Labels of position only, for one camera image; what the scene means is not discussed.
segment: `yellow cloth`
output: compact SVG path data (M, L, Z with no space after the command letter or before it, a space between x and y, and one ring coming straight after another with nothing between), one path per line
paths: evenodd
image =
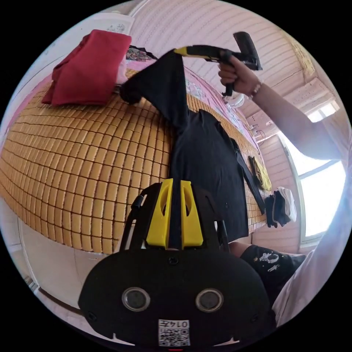
M271 182L267 170L264 166L262 166L262 164L258 161L256 157L249 158L253 167L254 175L258 180L259 186L266 191L271 191Z

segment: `cable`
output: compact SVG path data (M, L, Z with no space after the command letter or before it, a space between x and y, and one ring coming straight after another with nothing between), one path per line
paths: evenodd
M258 124L255 124L255 125L253 125L253 128L252 128L252 129L248 129L248 128L246 127L245 123L242 121L242 119L240 118L239 120L241 121L241 123L242 123L244 129L247 130L248 132L251 132L251 131L253 131L256 127L258 127Z
M265 133L264 131L262 131L261 129L260 130L257 130L257 132L261 132L263 134L263 137L264 137L264 140L263 140L263 143L261 145L258 144L259 147L262 147L264 142L265 142L265 139L266 139L266 136L265 136Z

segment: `finger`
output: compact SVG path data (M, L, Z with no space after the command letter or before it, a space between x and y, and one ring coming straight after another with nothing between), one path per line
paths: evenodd
M235 71L241 71L246 68L245 64L234 56L230 57L230 63L232 64Z
M220 63L218 66L219 66L221 71L228 71L228 72L233 72L233 73L236 72L236 70L235 70L235 68L233 66L227 65L227 64L225 64L223 62Z
M236 80L237 79L237 75L235 73L232 72L228 72L228 71L219 71L217 73L221 78L229 78L232 80Z
M222 85L227 85L228 83L234 83L234 80L229 79L229 78L222 78L220 80L220 82L221 82Z

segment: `red folded cloth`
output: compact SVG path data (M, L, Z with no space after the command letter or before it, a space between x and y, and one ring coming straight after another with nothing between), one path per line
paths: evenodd
M130 36L94 29L54 68L42 103L106 105L130 44Z

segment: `bamboo mat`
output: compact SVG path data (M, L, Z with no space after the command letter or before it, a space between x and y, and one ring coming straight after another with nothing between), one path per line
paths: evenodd
M43 236L111 254L119 248L133 200L168 177L172 129L144 98L133 106L114 95L105 107L51 107L41 103L47 89L9 130L0 158L0 196ZM245 137L197 98L187 95L187 102L192 111L206 110L221 121L249 166L248 156L257 151ZM245 187L253 232L265 225L265 216Z

